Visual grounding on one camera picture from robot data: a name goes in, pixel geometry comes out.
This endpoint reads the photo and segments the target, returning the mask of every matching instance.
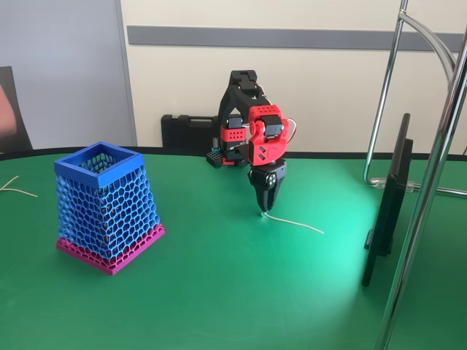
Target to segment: green tabletop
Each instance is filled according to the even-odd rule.
[[[360,286],[363,244],[382,196],[363,160],[290,159],[271,214],[258,215],[247,169],[202,157],[145,155],[166,234],[116,276],[55,250],[53,161],[0,162],[0,349],[373,349],[417,197],[407,193],[393,253]],[[389,160],[375,160],[384,176]],[[414,160],[420,181],[425,161]],[[467,188],[467,164],[441,185]],[[438,195],[390,349],[465,349],[467,201]]]

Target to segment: red bracket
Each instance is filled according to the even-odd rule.
[[[264,123],[260,120],[262,116],[276,115],[278,116],[284,129],[274,139],[267,139],[264,136]],[[253,166],[264,166],[270,162],[281,158],[287,149],[287,132],[289,123],[282,117],[280,109],[275,105],[269,106],[254,106],[250,108],[248,113],[248,123],[250,124],[250,163]]]
[[[220,138],[224,142],[245,141],[247,139],[247,131],[245,128],[226,129],[225,127],[221,127]]]

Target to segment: monitor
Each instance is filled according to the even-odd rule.
[[[368,250],[368,256],[363,271],[362,285],[364,287],[370,284],[377,256],[385,257],[392,249],[395,224],[406,192],[410,160],[412,159],[413,141],[406,138],[409,121],[410,114],[404,114],[379,205],[376,224],[368,232],[366,238],[365,249]]]

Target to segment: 3d printed basket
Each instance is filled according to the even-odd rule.
[[[98,142],[54,168],[57,249],[114,275],[164,234],[139,153]]]

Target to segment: cable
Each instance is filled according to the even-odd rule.
[[[22,191],[22,190],[17,190],[17,189],[15,189],[15,188],[7,188],[7,186],[8,186],[9,184],[11,184],[14,180],[16,180],[18,177],[19,177],[19,175],[18,175],[18,176],[15,176],[13,179],[9,180],[2,188],[0,188],[0,192],[1,192],[1,191],[15,191],[15,192],[24,193],[25,195],[30,195],[31,197],[36,197],[36,198],[37,198],[37,196],[36,196],[36,195],[33,195],[32,193],[24,192],[24,191]]]
[[[297,131],[297,123],[292,118],[287,119],[287,121],[293,123],[292,135],[290,135],[290,138],[287,140],[287,143],[289,143],[290,141],[292,141],[293,137],[295,136],[295,132]]]
[[[278,218],[278,217],[273,217],[273,216],[269,215],[268,213],[266,213],[266,212],[264,212],[264,211],[261,213],[261,216],[262,216],[262,217],[268,217],[269,219],[273,219],[273,220],[276,220],[276,221],[285,222],[286,224],[292,224],[292,225],[301,226],[301,227],[303,227],[303,228],[308,228],[308,229],[310,229],[310,230],[316,231],[316,232],[321,233],[322,235],[324,235],[324,232],[318,230],[317,228],[314,228],[314,227],[312,227],[312,226],[308,226],[308,225],[305,225],[305,224],[301,224],[301,223],[299,223],[299,222],[294,222],[294,221],[289,221],[289,220],[280,219],[280,218]]]
[[[269,104],[272,104],[271,100],[269,100],[269,98],[266,97],[266,91],[264,90],[264,87],[262,87],[261,85],[259,85],[258,83],[256,84],[256,86],[258,86],[260,89],[261,89],[261,92],[263,93],[263,97],[266,99],[266,101],[269,102]]]

